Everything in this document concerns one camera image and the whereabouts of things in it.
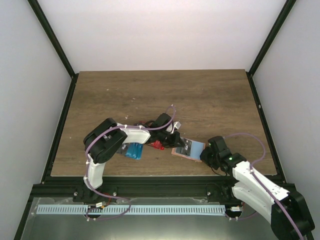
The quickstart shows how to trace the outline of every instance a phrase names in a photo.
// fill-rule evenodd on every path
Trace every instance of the card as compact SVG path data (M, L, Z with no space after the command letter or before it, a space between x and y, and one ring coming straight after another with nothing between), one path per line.
M185 146L175 147L172 149L172 154L180 156L186 159L191 159L197 162L201 162L200 154L205 149L206 145L203 142L182 138Z

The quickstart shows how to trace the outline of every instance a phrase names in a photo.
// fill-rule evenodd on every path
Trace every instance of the black metal frame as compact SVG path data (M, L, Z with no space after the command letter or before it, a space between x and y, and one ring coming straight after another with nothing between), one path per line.
M41 9L37 0L28 0L35 15L39 19L44 31L49 37L52 45L54 46L57 54L59 55L63 65L68 71L71 77L70 87L65 99L65 103L62 109L62 113L59 119L57 130L53 139L52 147L49 152L48 160L44 169L44 173L41 179L41 184L33 185L31 194L26 204L23 216L20 221L20 225L17 229L15 240L19 240L22 237L23 230L29 215L31 204L34 198L73 198L75 202L88 202L86 195L84 194L88 188L84 186L82 177L56 177L51 176L52 167L57 154L59 142L62 136L63 128L66 122L67 114L75 90L75 86L78 80L79 74L75 74L71 64L68 61L55 33L53 32L44 12ZM264 115L263 108L259 101L259 96L256 91L256 87L253 81L253 75L255 74L258 66L262 62L269 47L275 39L278 31L283 25L290 10L294 6L296 0L287 0L284 4L278 18L276 19L269 35L267 36L260 52L258 53L251 69L247 72L248 82L251 87L251 91L254 97L254 101L259 112L261 123L266 135L266 139L271 151L271 155L274 161L277 175L266 176L276 184L286 188L295 189L294 184L286 183L285 175L282 170L277 151L272 140L272 136ZM223 194L220 186L231 186L235 183L235 180L230 176L156 176L156 177L103 177L103 184L100 187L103 192L112 194L117 192L118 196L128 198L138 197L193 197L193 198L207 198L209 202L219 202L224 205L238 204L240 201L232 199ZM308 239L312 240L312 234L308 236Z

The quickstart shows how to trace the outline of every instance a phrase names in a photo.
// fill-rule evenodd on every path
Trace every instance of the wooden table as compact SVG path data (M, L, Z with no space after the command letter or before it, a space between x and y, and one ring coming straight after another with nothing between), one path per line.
M84 137L106 118L132 125L155 120L176 106L182 137L207 143L214 136L250 133L267 147L256 168L265 175L276 169L244 70L87 71L76 83L70 109L54 161L52 176L85 174ZM226 140L233 153L250 162L260 158L262 147L253 138ZM104 170L107 176L213 175L202 162L171 155L171 149L144 146L135 160L115 154Z

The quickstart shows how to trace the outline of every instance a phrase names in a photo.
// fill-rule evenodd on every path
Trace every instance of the wooden surface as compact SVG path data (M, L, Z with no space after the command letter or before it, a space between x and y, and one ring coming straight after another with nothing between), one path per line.
M106 118L121 124L155 120L176 106L182 137L207 143L214 136L245 132L267 147L256 168L276 174L264 130L244 70L165 70L81 72L52 169L52 176L85 174L84 137ZM226 140L233 153L249 161L261 157L260 144L248 136ZM135 160L115 154L107 176L203 176L214 174L202 162L171 155L171 149L144 146Z

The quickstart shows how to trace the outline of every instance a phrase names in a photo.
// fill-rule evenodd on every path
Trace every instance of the red object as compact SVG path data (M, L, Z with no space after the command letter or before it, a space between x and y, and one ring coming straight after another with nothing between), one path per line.
M150 143L150 146L154 147L155 149L160 149L160 150L165 149L165 147L162 146L161 142L159 142L158 140L153 143Z
M108 201L108 203L106 204L106 207L109 206L110 202L111 202L111 197L109 197L109 201Z

